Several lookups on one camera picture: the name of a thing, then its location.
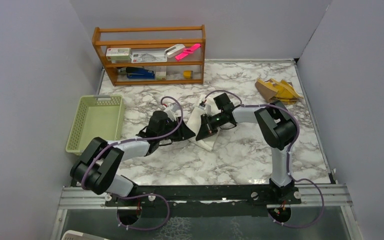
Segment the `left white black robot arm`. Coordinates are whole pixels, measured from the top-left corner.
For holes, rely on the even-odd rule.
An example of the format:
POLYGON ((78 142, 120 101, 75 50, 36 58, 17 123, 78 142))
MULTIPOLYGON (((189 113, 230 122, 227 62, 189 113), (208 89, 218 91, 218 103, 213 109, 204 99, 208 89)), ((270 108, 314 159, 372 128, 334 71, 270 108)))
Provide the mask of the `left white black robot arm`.
POLYGON ((87 145, 69 175, 85 190, 97 195, 103 193, 118 195, 124 205, 132 205, 137 200, 136 185, 130 179, 117 175, 121 162, 136 157, 145 157, 161 146, 161 141, 185 141, 195 137, 195 133, 185 124, 182 117, 176 117, 169 110, 155 111, 146 127, 132 139, 106 141, 95 137, 87 145))

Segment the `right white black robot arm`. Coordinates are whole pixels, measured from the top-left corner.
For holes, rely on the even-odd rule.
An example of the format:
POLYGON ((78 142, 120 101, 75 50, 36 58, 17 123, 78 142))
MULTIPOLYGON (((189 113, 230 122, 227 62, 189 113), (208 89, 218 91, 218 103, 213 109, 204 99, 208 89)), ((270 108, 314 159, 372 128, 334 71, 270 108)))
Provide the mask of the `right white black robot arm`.
POLYGON ((299 135, 299 124, 285 105, 276 100, 268 104, 234 105, 226 93, 214 98, 220 111, 212 114, 206 100, 199 103, 199 129, 196 140, 200 141, 215 135, 223 125, 230 123, 237 126, 241 123, 258 124, 263 139, 271 148, 272 173, 269 179, 269 199, 280 204, 286 200, 294 187, 290 172, 290 153, 293 143, 299 135))

